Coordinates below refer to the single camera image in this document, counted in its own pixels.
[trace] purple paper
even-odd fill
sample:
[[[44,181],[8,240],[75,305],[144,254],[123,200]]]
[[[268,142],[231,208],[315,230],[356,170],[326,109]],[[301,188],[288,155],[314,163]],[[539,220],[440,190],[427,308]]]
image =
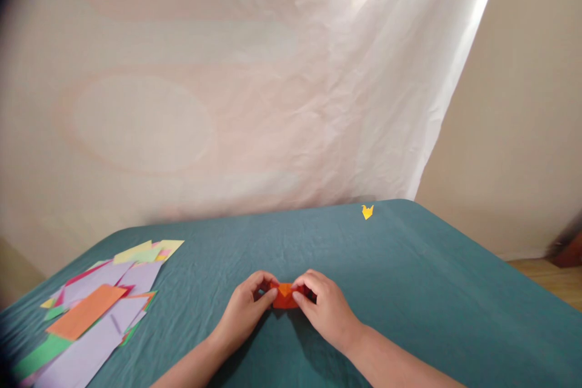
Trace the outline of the purple paper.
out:
[[[131,268],[133,263],[114,264],[109,263],[100,269],[95,270],[83,279],[65,288],[65,295],[63,298],[63,305],[66,308],[71,306],[75,300],[81,300],[89,296],[93,291],[101,285],[117,285],[117,282]]]
[[[85,388],[87,385],[89,385],[89,382],[91,382],[91,380],[95,377],[95,375],[97,374],[99,369],[103,366],[103,364],[107,362],[110,355],[111,353],[102,360],[100,360],[99,362],[96,362],[95,365],[91,367],[91,370],[87,371],[87,373],[85,373],[81,377],[81,379],[77,382],[77,385],[74,385],[74,388]]]
[[[123,335],[132,321],[139,315],[141,310],[147,304],[149,297],[137,297],[133,299],[123,298],[117,302],[105,313],[105,316],[111,315],[119,334]]]
[[[133,329],[135,327],[136,324],[138,324],[142,318],[144,318],[146,316],[147,312],[146,311],[141,311],[138,316],[132,321],[132,323],[129,325],[129,327],[127,328],[127,330],[129,329]]]
[[[164,261],[151,264],[140,264],[127,273],[119,281],[119,285],[135,285],[129,293],[130,296],[147,293],[152,289],[153,283],[158,276],[160,267]]]
[[[55,291],[54,293],[52,293],[49,298],[52,298],[52,299],[57,300],[59,298],[59,295],[61,295],[61,291],[62,291],[62,289],[64,287],[65,287],[65,285],[63,285],[62,287],[60,287],[57,291]]]
[[[83,388],[123,340],[111,316],[103,317],[43,371],[35,388]]]

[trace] finger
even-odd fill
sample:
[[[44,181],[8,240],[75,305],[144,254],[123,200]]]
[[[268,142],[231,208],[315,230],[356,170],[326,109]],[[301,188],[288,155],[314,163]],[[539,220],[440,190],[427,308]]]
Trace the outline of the finger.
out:
[[[317,314],[317,305],[312,303],[308,298],[306,298],[303,294],[298,293],[297,291],[293,293],[293,300],[295,300],[307,319],[311,322],[311,324],[313,324]]]
[[[313,274],[314,276],[316,276],[317,278],[319,278],[319,280],[321,280],[322,282],[329,280],[327,278],[327,276],[325,276],[325,274],[319,273],[319,271],[316,271],[316,270],[313,270],[313,269],[307,270],[306,273]]]
[[[269,306],[273,304],[275,299],[277,298],[277,294],[279,294],[279,290],[277,288],[270,289],[268,292],[263,294],[259,300],[255,302],[255,307],[257,311],[262,314],[267,310]]]
[[[271,282],[275,285],[279,285],[279,281],[275,276],[262,270],[252,273],[249,278],[242,283],[242,285],[245,289],[254,293],[263,282]]]
[[[323,292],[323,282],[315,275],[311,273],[305,273],[295,279],[293,282],[293,287],[305,285],[311,291],[320,295]]]

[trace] forearm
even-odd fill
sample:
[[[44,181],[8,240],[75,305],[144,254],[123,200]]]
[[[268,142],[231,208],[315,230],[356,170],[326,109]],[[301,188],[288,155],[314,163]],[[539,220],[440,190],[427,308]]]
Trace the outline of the forearm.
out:
[[[362,326],[345,355],[374,388],[462,387],[369,326]]]
[[[168,370],[152,388],[205,387],[228,357],[229,351],[210,336]]]

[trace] paper crane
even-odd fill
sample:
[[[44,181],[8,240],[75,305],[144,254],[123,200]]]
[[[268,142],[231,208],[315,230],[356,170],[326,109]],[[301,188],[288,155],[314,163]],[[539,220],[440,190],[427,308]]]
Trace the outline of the paper crane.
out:
[[[364,214],[364,218],[368,219],[374,213],[374,205],[372,207],[367,208],[366,205],[362,205],[362,214]]]

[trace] white backdrop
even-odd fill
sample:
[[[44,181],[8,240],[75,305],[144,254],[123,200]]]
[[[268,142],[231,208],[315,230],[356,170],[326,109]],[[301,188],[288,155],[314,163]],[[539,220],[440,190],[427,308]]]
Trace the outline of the white backdrop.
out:
[[[10,0],[1,235],[413,199],[487,0]]]

